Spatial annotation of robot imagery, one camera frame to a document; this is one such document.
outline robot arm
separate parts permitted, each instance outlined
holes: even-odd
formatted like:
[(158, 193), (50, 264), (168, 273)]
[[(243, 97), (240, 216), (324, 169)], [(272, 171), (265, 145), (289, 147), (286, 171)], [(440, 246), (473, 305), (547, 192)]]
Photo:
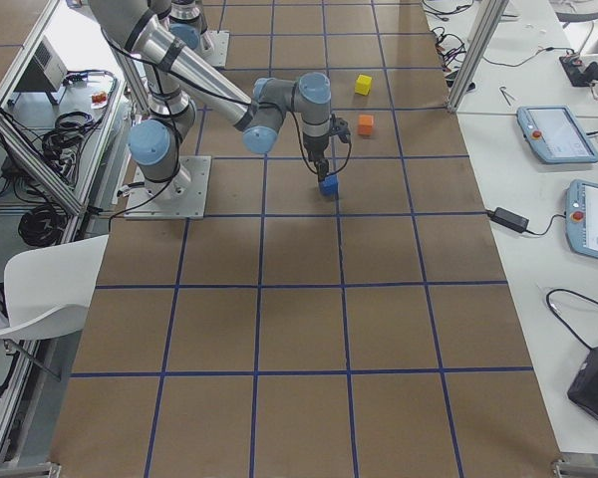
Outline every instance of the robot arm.
[[(175, 5), (183, 8), (191, 3), (177, 0)], [(252, 100), (169, 30), (171, 0), (153, 0), (150, 8), (147, 0), (91, 0), (90, 5), (110, 40), (128, 53), (141, 54), (160, 72), (179, 80), (189, 95), (243, 131), (244, 144), (251, 151), (269, 152), (286, 113), (299, 113), (308, 158), (315, 164), (320, 182), (328, 177), (324, 151), (330, 137), (349, 139), (349, 132), (344, 121), (331, 118), (330, 83), (324, 75), (307, 74), (297, 82), (261, 79)]]

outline chair leg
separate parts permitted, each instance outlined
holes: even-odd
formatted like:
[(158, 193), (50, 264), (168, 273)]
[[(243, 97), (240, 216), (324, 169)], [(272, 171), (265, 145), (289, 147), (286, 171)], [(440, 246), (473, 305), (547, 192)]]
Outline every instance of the chair leg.
[(55, 373), (50, 368), (48, 368), (46, 365), (44, 365), (41, 361), (39, 361), (38, 359), (33, 357), (31, 354), (29, 354), (27, 351), (25, 351), (22, 347), (20, 347), (20, 345), (18, 343), (12, 341), (11, 339), (5, 339), (4, 345), (7, 349), (14, 348), (16, 351), (18, 351), (20, 354), (22, 354), (24, 357), (26, 357), (28, 360), (30, 360), (34, 365), (38, 366), (42, 371), (45, 371), (46, 373), (48, 373), (55, 380), (61, 381), (60, 375), (58, 373)]

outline black cable connector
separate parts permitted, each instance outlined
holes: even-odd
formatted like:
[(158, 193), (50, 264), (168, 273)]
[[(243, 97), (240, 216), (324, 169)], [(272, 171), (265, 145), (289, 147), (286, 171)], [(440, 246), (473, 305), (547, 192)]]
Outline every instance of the black cable connector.
[(523, 233), (527, 230), (527, 226), (529, 225), (529, 219), (519, 216), (518, 214), (514, 214), (507, 209), (503, 209), (502, 207), (497, 207), (496, 210), (490, 211), (487, 209), (487, 217), (497, 224), (506, 227), (507, 229), (511, 229), (512, 231), (516, 231), (518, 233)]

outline white robot link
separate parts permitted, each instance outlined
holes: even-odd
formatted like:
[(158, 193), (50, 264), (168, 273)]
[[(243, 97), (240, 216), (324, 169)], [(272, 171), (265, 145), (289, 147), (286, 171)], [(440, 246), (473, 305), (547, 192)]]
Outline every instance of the white robot link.
[(189, 178), (179, 165), (178, 148), (194, 123), (193, 97), (242, 131), (244, 145), (257, 154), (272, 149), (288, 112), (300, 114), (308, 165), (323, 194), (337, 191), (337, 171), (330, 170), (324, 152), (335, 135), (350, 147), (350, 131), (332, 115), (325, 75), (262, 78), (251, 98), (195, 53), (212, 48), (209, 38), (204, 40), (207, 27), (195, 0), (91, 0), (90, 5), (112, 47), (139, 54), (149, 65), (150, 119), (134, 126), (129, 139), (147, 190), (161, 189), (160, 199), (168, 200), (186, 188)]

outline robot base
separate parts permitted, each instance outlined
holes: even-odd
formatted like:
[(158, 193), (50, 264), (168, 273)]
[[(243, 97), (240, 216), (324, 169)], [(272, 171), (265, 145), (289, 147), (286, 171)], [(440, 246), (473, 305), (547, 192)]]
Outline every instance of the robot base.
[[(179, 161), (190, 173), (191, 183), (188, 189), (177, 199), (164, 203), (151, 201), (138, 209), (127, 212), (128, 219), (202, 219), (206, 207), (206, 192), (210, 175), (210, 156), (182, 156)], [(138, 168), (134, 181), (144, 181), (144, 175)], [(133, 189), (127, 208), (131, 209), (149, 199), (143, 188)]]
[(210, 55), (203, 57), (203, 59), (212, 67), (225, 68), (226, 60), (228, 58), (228, 42), (230, 40), (230, 34), (225, 30), (218, 32), (209, 31), (209, 33), (215, 48)]

